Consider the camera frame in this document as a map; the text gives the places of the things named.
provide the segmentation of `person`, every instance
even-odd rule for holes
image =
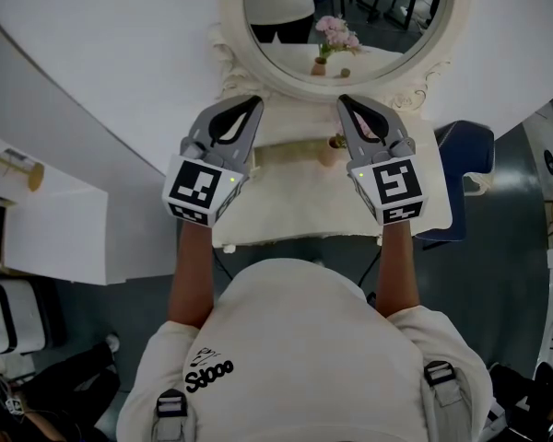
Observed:
[[[375,306],[339,273],[293,259],[244,269],[214,306],[211,229],[183,223],[168,321],[147,344],[118,440],[152,440],[172,388],[197,442],[428,440],[421,383],[437,360],[466,376],[475,440],[488,371],[446,316],[420,306],[408,222],[383,228]]]
[[[541,362],[534,378],[530,379],[495,363],[489,375],[500,413],[494,413],[492,408],[488,416],[491,426],[484,430],[482,439],[496,442],[553,440],[553,367]]]
[[[49,366],[15,390],[24,416],[12,415],[0,402],[0,442],[103,442],[94,424],[119,389],[119,377],[108,369],[119,339],[110,334],[82,354]],[[75,388],[94,378],[87,390]]]
[[[313,26],[313,0],[244,0],[246,18],[259,42],[306,44]]]

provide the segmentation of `pink flower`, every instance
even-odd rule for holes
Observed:
[[[359,125],[360,125],[360,130],[362,131],[362,133],[367,136],[369,139],[374,139],[376,138],[377,136],[374,134],[373,131],[371,131],[371,128],[369,127],[369,125],[367,124],[367,122],[365,122],[363,119],[362,119],[362,116],[360,116],[358,113],[354,113],[355,116],[357,117],[357,121],[359,122]]]
[[[328,44],[330,46],[344,46],[347,43],[348,33],[332,32],[327,35]]]
[[[347,45],[348,47],[351,47],[351,48],[358,48],[360,43],[359,43],[359,38],[357,38],[357,35],[352,33],[350,34],[350,36],[348,36],[348,39],[347,39]]]
[[[315,25],[315,28],[318,31],[326,31],[326,30],[330,29],[330,27],[332,26],[332,20],[334,20],[334,19],[336,19],[336,18],[334,18],[334,17],[321,17],[320,20]]]
[[[330,29],[335,29],[337,31],[346,31],[347,23],[342,18],[332,18],[330,21]]]

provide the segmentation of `white table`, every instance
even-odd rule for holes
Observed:
[[[324,115],[330,112],[325,107]],[[424,215],[411,221],[412,234],[445,229],[451,225],[453,216],[433,126],[416,117],[403,114],[401,117],[416,141],[418,167],[429,194]],[[261,142],[272,139],[276,144],[278,131],[275,126],[261,125],[257,139]],[[303,125],[283,123],[280,142],[326,138],[334,133],[334,122],[329,126],[309,123],[306,130]],[[382,227],[347,177],[347,161],[346,153],[331,168],[312,159],[262,166],[214,226],[214,245],[250,245],[305,236],[380,236]]]
[[[283,44],[280,41],[260,45],[266,57],[288,72],[298,72],[308,76],[319,56],[317,44]],[[337,52],[328,58],[325,66],[326,77],[339,76],[342,69],[350,69],[353,75],[375,72],[403,56],[400,52],[390,52],[371,46],[362,46],[362,51]]]

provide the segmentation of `strap buckle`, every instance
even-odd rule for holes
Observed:
[[[158,417],[186,417],[187,403],[186,396],[181,391],[171,389],[159,395],[156,402],[156,413]]]
[[[448,362],[435,360],[424,367],[424,378],[431,387],[456,379],[454,368]]]

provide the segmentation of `ornate white mirror frame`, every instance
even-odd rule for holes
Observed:
[[[437,17],[417,44],[395,63],[354,81],[316,81],[286,72],[258,47],[246,20],[244,0],[219,2],[220,31],[212,31],[211,41],[223,63],[224,95],[276,90],[296,99],[332,102],[343,93],[357,93],[397,111],[417,111],[426,100],[431,80],[450,64],[451,49],[467,22],[470,0],[441,0]]]

